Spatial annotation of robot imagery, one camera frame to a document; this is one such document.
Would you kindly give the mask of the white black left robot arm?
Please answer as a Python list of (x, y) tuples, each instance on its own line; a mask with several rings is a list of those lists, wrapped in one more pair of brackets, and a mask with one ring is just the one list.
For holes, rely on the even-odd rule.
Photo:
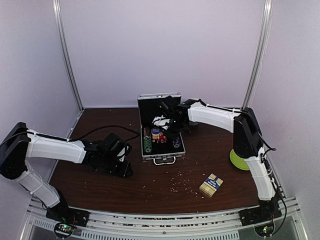
[(126, 160), (131, 150), (132, 146), (115, 133), (97, 141), (61, 138), (36, 132), (19, 122), (0, 144), (0, 174), (41, 200), (47, 218), (79, 225), (88, 219), (89, 213), (69, 207), (62, 192), (44, 181), (27, 159), (62, 160), (127, 178), (133, 175), (131, 163)]

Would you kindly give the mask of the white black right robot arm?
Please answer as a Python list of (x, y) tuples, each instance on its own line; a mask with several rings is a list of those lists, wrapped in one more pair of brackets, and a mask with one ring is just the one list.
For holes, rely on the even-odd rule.
[(247, 164), (256, 185), (258, 206), (240, 211), (243, 225), (270, 221), (282, 215), (278, 190), (267, 152), (272, 150), (263, 139), (254, 111), (246, 107), (226, 108), (204, 103), (199, 98), (188, 99), (178, 105), (168, 96), (159, 105), (161, 113), (152, 123), (161, 128), (166, 137), (175, 137), (188, 130), (191, 123), (202, 123), (233, 134), (233, 150)]

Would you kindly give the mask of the aluminium poker chip case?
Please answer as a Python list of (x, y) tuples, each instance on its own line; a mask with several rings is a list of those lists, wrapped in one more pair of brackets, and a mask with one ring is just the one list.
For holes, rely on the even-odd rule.
[(170, 114), (181, 103), (179, 92), (149, 93), (137, 96), (140, 119), (141, 156), (156, 166), (173, 165), (186, 153), (180, 132), (170, 133)]

